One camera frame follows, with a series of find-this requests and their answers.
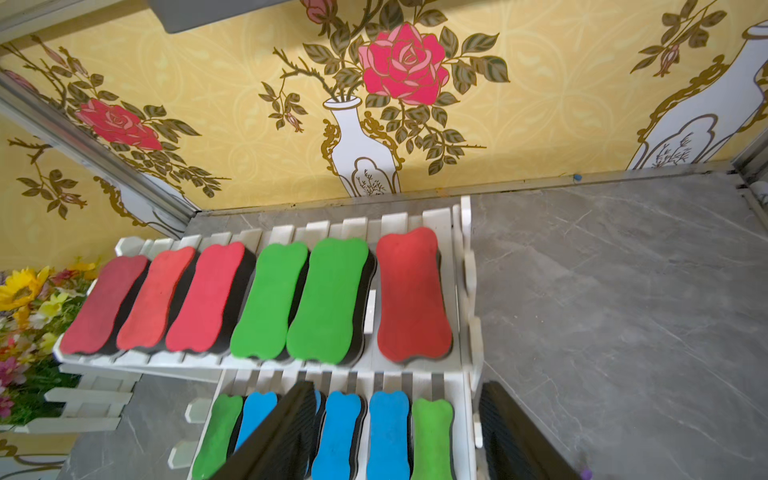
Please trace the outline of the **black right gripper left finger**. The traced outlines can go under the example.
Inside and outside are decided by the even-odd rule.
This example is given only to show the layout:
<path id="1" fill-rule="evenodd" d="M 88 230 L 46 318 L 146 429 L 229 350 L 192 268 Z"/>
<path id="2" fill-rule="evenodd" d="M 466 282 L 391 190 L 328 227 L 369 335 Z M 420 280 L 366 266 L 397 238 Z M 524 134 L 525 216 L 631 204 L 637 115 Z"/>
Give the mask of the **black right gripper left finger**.
<path id="1" fill-rule="evenodd" d="M 303 479 L 315 413 L 314 385 L 296 383 L 215 479 Z"/>

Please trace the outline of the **green eraser top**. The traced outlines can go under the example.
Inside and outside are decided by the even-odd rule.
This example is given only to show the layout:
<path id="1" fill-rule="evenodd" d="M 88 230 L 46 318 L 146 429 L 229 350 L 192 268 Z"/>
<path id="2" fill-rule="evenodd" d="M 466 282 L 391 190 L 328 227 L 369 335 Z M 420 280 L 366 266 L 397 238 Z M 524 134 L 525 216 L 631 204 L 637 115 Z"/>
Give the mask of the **green eraser top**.
<path id="1" fill-rule="evenodd" d="M 287 351 L 300 361 L 348 366 L 364 348 L 364 318 L 377 268 L 366 241 L 320 241 L 312 250 Z"/>
<path id="2" fill-rule="evenodd" d="M 274 360 L 283 355 L 308 258 L 309 249 L 302 242 L 270 244 L 261 252 L 244 310 L 232 334 L 233 357 Z"/>

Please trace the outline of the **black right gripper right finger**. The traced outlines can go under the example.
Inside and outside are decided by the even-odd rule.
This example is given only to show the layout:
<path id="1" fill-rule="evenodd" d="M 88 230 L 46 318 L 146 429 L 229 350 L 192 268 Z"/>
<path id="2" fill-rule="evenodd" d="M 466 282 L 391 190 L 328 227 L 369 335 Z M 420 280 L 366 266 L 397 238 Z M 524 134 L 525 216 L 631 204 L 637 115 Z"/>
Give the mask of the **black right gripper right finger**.
<path id="1" fill-rule="evenodd" d="M 489 479 L 581 478 L 499 382 L 482 385 L 479 415 Z"/>

